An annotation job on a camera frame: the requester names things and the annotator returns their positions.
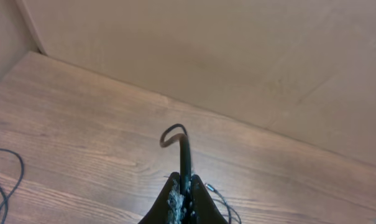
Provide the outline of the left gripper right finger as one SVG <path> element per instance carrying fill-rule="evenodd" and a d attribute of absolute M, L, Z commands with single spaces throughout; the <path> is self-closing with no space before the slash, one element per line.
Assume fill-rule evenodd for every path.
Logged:
<path fill-rule="evenodd" d="M 191 224 L 227 224 L 198 175 L 191 179 L 191 206 L 188 216 Z"/>

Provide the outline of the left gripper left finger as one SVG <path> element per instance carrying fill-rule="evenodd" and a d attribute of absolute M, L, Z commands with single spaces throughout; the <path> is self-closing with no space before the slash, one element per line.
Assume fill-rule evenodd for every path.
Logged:
<path fill-rule="evenodd" d="M 139 224 L 181 224 L 184 196 L 180 193 L 180 175 L 172 172 L 156 201 Z"/>

